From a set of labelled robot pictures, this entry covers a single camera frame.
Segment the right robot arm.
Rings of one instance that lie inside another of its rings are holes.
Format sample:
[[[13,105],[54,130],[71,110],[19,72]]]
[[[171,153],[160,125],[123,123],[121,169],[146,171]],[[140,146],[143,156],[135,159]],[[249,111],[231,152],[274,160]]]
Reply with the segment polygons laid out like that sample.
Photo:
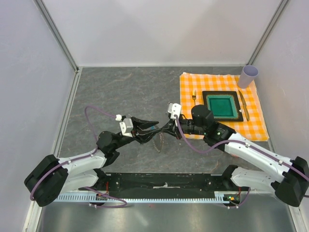
[[[224,189],[233,190],[238,186],[267,191],[290,206],[300,206],[309,188],[309,165],[305,159],[281,156],[253,143],[234,129],[217,122],[205,105],[194,106],[191,119],[183,117],[181,111],[180,104],[169,103],[170,121],[167,126],[176,138],[188,142],[187,134],[200,135],[209,151],[217,148],[259,168],[258,171],[250,171],[236,165],[228,166],[221,178]]]

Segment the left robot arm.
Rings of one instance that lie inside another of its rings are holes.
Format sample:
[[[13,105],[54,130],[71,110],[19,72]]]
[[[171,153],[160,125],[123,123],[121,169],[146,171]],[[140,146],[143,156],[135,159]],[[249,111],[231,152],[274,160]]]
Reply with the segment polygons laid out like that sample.
[[[157,121],[121,115],[116,116],[116,121],[120,132],[101,132],[94,150],[68,158],[56,158],[53,154],[44,157],[24,181],[30,200],[44,207],[61,193],[79,188],[103,189],[106,178],[101,168],[114,163],[120,155],[119,148],[134,141],[147,143],[161,132]]]

